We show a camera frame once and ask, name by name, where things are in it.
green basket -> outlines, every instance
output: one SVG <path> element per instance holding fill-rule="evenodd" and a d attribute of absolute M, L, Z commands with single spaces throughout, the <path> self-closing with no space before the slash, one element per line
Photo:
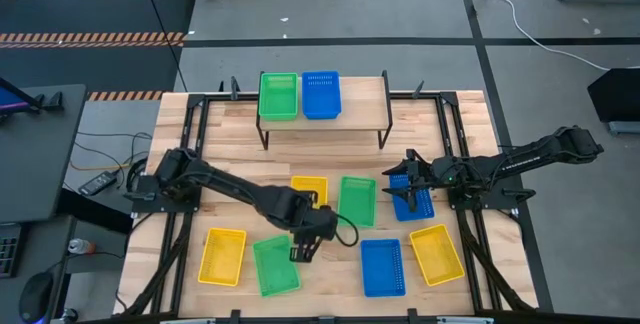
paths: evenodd
<path fill-rule="evenodd" d="M 287 235 L 253 244 L 260 294 L 268 297 L 300 288 L 295 263 L 289 260 L 291 242 Z"/>
<path fill-rule="evenodd" d="M 375 179 L 342 177 L 338 214 L 351 220 L 357 226 L 374 227 L 376 225 Z M 340 219 L 339 223 L 348 225 L 343 219 Z"/>
<path fill-rule="evenodd" d="M 298 74 L 262 73 L 259 105 L 264 120 L 294 120 L 298 116 Z"/>

yellow plastic basket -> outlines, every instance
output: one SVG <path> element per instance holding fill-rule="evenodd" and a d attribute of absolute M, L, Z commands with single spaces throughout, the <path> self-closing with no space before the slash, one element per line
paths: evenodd
<path fill-rule="evenodd" d="M 409 237 L 428 286 L 464 276 L 460 258 L 444 224 L 414 231 Z"/>
<path fill-rule="evenodd" d="M 329 180 L 325 177 L 291 177 L 291 186 L 296 190 L 313 190 L 318 193 L 318 202 L 313 204 L 314 208 L 325 205 L 329 200 Z"/>
<path fill-rule="evenodd" d="M 246 241 L 247 232 L 244 230 L 209 229 L 198 281 L 217 285 L 238 285 Z"/>

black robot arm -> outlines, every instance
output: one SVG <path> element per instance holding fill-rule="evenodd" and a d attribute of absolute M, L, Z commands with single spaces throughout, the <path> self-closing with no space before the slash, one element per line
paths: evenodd
<path fill-rule="evenodd" d="M 161 194 L 176 202 L 205 187 L 252 205 L 271 224 L 293 233 L 292 261 L 311 262 L 322 240 L 336 235 L 337 214 L 329 206 L 313 208 L 315 193 L 257 185 L 209 165 L 190 149 L 168 150 L 154 177 Z"/>
<path fill-rule="evenodd" d="M 420 189 L 450 188 L 480 199 L 500 179 L 556 162 L 590 163 L 603 151 L 588 130 L 577 126 L 562 127 L 540 140 L 492 157 L 444 156 L 427 163 L 415 150 L 407 149 L 407 159 L 383 174 L 406 174 L 409 186 L 383 191 L 405 199 L 411 211 L 415 211 L 415 193 Z"/>

concrete floor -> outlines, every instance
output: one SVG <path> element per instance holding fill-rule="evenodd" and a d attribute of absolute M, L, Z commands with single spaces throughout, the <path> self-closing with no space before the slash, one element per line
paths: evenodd
<path fill-rule="evenodd" d="M 505 3 L 473 1 L 484 37 L 520 37 Z M 512 1 L 521 25 L 536 37 L 640 35 L 638 7 Z M 281 39 L 285 34 L 288 38 L 471 37 L 462 0 L 197 0 L 191 30 L 191 40 Z M 604 66 L 640 64 L 637 46 L 561 49 Z M 552 165 L 523 176 L 525 187 L 538 192 L 529 206 L 554 309 L 640 317 L 640 231 L 635 223 L 640 214 L 636 205 L 640 139 L 611 137 L 599 123 L 586 87 L 600 71 L 534 46 L 494 46 L 487 51 L 514 144 L 578 124 L 606 150 L 580 168 Z M 337 69 L 344 75 L 378 75 L 387 69 L 392 89 L 411 89 L 421 80 L 425 89 L 485 89 L 473 46 L 185 48 L 180 65 L 193 91 L 216 90 L 220 80 L 231 75 L 243 90 L 255 90 L 260 70 L 310 69 Z M 181 90 L 179 86 L 176 82 L 176 90 Z M 90 102 L 81 130 L 151 133 L 157 109 L 157 102 Z M 131 150 L 125 138 L 79 137 L 78 142 L 119 160 Z M 148 145 L 140 140 L 136 150 Z M 73 160 L 83 166 L 111 165 L 106 158 L 80 150 L 74 151 Z M 67 183 L 77 187 L 95 174 L 70 170 Z M 67 304 L 84 319 L 104 318 L 113 310 L 118 279 L 117 272 L 74 275 Z"/>

blue plastic basket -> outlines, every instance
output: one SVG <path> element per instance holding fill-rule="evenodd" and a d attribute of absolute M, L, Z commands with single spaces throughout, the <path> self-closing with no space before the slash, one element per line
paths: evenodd
<path fill-rule="evenodd" d="M 389 183 L 392 188 L 406 188 L 409 186 L 409 177 L 406 174 L 390 175 Z M 428 189 L 421 189 L 416 193 L 416 205 L 416 211 L 411 212 L 409 211 L 409 203 L 402 198 L 393 196 L 393 207 L 398 221 L 429 219 L 436 215 Z"/>
<path fill-rule="evenodd" d="M 398 239 L 362 240 L 360 251 L 366 297 L 404 296 L 407 293 Z"/>
<path fill-rule="evenodd" d="M 307 119 L 335 119 L 342 112 L 337 71 L 302 73 L 302 112 Z"/>

